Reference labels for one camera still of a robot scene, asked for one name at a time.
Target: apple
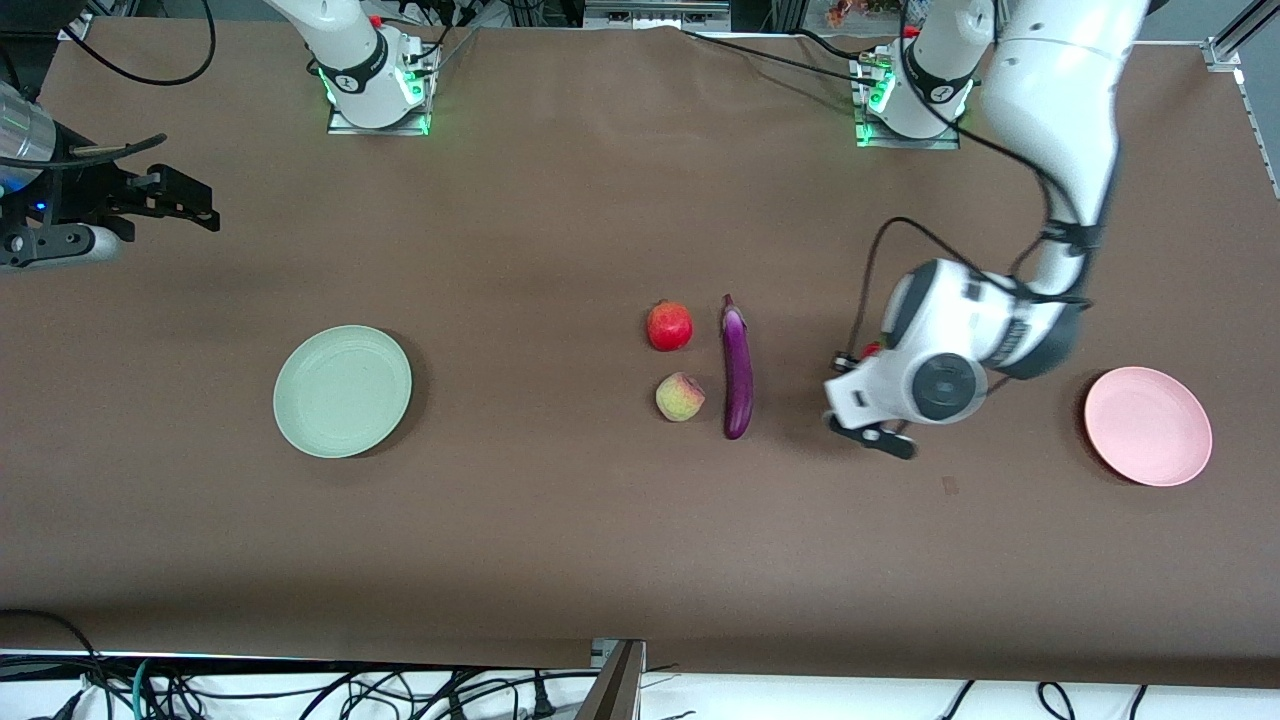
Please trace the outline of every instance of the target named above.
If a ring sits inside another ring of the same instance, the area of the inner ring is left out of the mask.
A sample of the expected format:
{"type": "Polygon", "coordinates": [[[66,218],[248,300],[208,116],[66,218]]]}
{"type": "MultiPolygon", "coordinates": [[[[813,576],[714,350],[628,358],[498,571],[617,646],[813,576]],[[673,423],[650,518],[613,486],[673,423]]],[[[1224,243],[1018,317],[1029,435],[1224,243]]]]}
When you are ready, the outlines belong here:
{"type": "Polygon", "coordinates": [[[663,300],[649,311],[645,329],[649,333],[649,345],[669,352],[680,350],[694,337],[694,318],[689,314],[689,307],[663,300]]]}

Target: purple eggplant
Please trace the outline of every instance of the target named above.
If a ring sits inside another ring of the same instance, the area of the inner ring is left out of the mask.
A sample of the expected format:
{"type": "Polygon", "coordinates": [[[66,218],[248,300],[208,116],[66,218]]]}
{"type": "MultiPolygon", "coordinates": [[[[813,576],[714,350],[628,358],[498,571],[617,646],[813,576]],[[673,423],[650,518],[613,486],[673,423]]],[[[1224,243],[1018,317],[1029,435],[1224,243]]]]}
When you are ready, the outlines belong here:
{"type": "Polygon", "coordinates": [[[751,377],[751,351],[746,346],[746,322],[733,299],[724,296],[721,314],[721,333],[724,340],[724,437],[737,439],[751,423],[751,405],[755,380],[751,377]]]}

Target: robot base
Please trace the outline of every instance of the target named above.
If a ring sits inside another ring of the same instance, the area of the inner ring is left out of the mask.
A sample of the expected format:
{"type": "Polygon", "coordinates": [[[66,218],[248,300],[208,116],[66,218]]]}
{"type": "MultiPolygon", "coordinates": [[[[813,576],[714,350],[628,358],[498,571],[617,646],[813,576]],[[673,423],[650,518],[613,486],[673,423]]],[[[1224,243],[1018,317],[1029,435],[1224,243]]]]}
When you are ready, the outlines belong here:
{"type": "MultiPolygon", "coordinates": [[[[877,82],[883,81],[884,76],[892,68],[888,53],[890,47],[887,45],[877,46],[872,53],[863,53],[856,60],[849,61],[849,74],[858,78],[870,78],[877,82]]],[[[854,128],[858,132],[859,147],[905,147],[909,150],[956,150],[960,147],[960,137],[951,128],[947,128],[937,137],[923,140],[893,132],[876,113],[869,111],[872,105],[884,102],[887,99],[886,91],[879,87],[867,87],[852,82],[849,85],[854,92],[854,128]]],[[[900,87],[899,91],[910,92],[910,88],[900,87]]]]}
{"type": "Polygon", "coordinates": [[[334,106],[333,100],[329,100],[329,126],[326,132],[329,135],[389,135],[396,137],[412,137],[419,135],[429,135],[431,132],[431,106],[435,104],[435,83],[439,76],[435,69],[440,63],[440,49],[436,47],[426,58],[421,60],[421,68],[428,70],[428,74],[421,79],[412,81],[411,87],[413,90],[420,90],[422,94],[422,104],[411,109],[403,118],[398,122],[392,123],[383,128],[364,128],[352,124],[347,118],[342,117],[342,113],[334,106]]]}

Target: green plate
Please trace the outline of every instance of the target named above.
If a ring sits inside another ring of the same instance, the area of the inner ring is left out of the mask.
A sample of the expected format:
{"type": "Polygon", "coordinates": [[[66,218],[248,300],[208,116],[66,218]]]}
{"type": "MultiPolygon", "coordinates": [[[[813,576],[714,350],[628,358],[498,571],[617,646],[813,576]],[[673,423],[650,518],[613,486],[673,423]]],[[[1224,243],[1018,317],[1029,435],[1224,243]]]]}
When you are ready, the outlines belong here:
{"type": "Polygon", "coordinates": [[[340,325],[310,337],[275,378],[275,424],[316,457],[349,457],[387,438],[413,389],[408,357],[387,333],[340,325]]]}

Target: brown tablecloth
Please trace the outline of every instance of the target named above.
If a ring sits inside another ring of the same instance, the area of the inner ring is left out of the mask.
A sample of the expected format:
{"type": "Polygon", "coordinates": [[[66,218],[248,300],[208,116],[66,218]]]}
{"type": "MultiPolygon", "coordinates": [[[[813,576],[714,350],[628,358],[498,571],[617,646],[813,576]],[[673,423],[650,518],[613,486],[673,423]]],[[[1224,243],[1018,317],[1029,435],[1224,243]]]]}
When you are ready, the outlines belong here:
{"type": "MultiPolygon", "coordinates": [[[[183,87],[74,46],[51,69],[44,102],[78,132],[168,132],[125,165],[212,186],[223,231],[143,219],[120,261],[0,279],[6,605],[143,651],[581,665],[588,638],[637,635],[689,670],[1276,684],[1276,201],[1198,50],[1133,54],[1076,354],[914,429],[904,462],[819,420],[872,231],[909,214],[1002,268],[1039,225],[1024,169],[859,149],[847,83],[669,29],[483,31],[430,137],[329,137],[289,26],[218,28],[183,87]],[[739,442],[724,292],[758,374],[739,442]],[[695,315],[676,354],[643,334],[664,297],[695,315]],[[344,323],[404,345],[413,402],[367,456],[316,460],[271,388],[344,323]],[[1125,484],[1085,452],[1078,397],[1130,364],[1204,402],[1196,482],[1125,484]],[[684,425],[652,405],[676,370],[708,389],[684,425]]],[[[102,22],[91,42],[165,77],[204,33],[102,22]]],[[[934,255],[892,232],[870,316],[934,255]]]]}

